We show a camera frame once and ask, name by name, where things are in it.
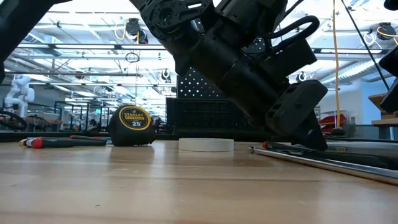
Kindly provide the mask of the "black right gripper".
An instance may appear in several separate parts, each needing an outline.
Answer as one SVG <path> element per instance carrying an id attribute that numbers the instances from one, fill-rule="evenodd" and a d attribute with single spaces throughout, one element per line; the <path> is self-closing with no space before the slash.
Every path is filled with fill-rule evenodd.
<path id="1" fill-rule="evenodd" d="M 383 110 L 393 113 L 398 111 L 398 46 L 383 57 L 379 64 L 396 78 L 380 104 Z"/>

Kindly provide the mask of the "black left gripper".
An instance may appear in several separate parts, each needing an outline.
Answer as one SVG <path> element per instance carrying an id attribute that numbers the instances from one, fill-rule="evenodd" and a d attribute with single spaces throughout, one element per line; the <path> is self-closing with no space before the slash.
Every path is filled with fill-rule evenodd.
<path id="1" fill-rule="evenodd" d="M 327 89 L 318 81 L 275 83 L 259 66 L 266 58 L 232 58 L 226 62 L 226 95 L 254 126 L 268 126 L 295 143 L 324 151 L 327 143 L 313 109 Z"/>

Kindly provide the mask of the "long chrome ratchet handle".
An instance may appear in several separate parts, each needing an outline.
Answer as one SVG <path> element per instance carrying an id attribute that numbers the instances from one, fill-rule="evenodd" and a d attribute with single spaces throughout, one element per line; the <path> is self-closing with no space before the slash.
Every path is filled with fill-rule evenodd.
<path id="1" fill-rule="evenodd" d="M 398 171 L 395 170 L 352 164 L 348 162 L 333 161 L 329 159 L 308 159 L 305 157 L 284 154 L 281 152 L 268 151 L 255 146 L 249 146 L 249 151 L 250 153 L 272 157 L 275 159 L 281 159 L 283 161 L 289 161 L 305 166 L 316 167 L 319 169 L 325 169 L 333 172 L 398 186 Z"/>

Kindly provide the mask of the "grey utility knife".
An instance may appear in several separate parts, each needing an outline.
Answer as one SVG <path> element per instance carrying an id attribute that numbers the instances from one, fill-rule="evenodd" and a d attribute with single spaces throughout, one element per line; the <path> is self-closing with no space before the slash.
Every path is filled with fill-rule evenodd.
<path id="1" fill-rule="evenodd" d="M 328 152 L 367 154 L 373 156 L 398 157 L 398 143 L 369 141 L 328 141 Z"/>

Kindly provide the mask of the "yellow black tape measure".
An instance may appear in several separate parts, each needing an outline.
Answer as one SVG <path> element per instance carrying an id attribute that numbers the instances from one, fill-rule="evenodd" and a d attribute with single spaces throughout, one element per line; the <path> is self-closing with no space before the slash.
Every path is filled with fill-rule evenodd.
<path id="1" fill-rule="evenodd" d="M 141 146 L 155 141 L 155 129 L 150 114 L 134 105 L 120 106 L 112 115 L 108 133 L 118 147 Z"/>

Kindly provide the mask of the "red storage bins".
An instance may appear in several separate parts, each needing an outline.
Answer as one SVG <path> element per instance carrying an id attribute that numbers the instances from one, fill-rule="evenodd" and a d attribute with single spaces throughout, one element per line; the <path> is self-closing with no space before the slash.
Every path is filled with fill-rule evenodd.
<path id="1" fill-rule="evenodd" d="M 343 125 L 346 122 L 346 116 L 343 114 L 340 114 L 340 127 L 342 128 Z M 322 118 L 319 121 L 319 125 L 321 126 L 321 131 L 323 134 L 330 134 L 332 129 L 335 129 L 337 127 L 337 115 L 331 115 L 327 116 L 325 118 Z"/>

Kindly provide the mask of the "brown cardboard box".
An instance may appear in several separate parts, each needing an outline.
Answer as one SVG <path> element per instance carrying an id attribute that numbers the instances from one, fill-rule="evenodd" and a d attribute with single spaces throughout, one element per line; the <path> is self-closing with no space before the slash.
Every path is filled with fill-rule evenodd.
<path id="1" fill-rule="evenodd" d="M 386 94 L 382 93 L 379 95 L 371 95 L 369 96 L 369 100 L 378 108 L 380 111 L 381 118 L 372 120 L 372 125 L 375 126 L 398 126 L 398 111 L 393 113 L 389 113 L 381 108 L 380 104 L 382 99 Z"/>

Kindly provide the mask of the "white tape roll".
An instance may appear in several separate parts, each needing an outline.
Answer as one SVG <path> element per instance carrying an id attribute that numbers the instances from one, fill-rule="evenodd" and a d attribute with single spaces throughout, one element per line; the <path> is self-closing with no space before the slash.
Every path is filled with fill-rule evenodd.
<path id="1" fill-rule="evenodd" d="M 231 152 L 234 151 L 233 139 L 220 138 L 180 138 L 180 151 L 190 152 Z"/>

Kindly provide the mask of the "black aluminium table frame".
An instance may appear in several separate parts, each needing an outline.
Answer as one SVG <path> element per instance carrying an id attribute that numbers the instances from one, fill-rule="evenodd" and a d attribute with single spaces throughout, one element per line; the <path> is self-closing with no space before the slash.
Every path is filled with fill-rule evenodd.
<path id="1" fill-rule="evenodd" d="M 66 138 L 71 135 L 89 137 L 110 137 L 109 133 L 86 133 L 86 132 L 0 132 L 0 142 L 18 142 L 29 137 Z M 238 132 L 182 132 L 177 134 L 156 134 L 156 140 L 178 140 L 179 138 L 222 138 L 234 139 L 238 142 L 288 142 L 287 138 L 269 134 L 267 132 L 238 131 Z M 388 142 L 398 144 L 398 140 L 388 139 L 359 139 L 347 137 L 325 137 L 326 141 L 369 141 Z"/>

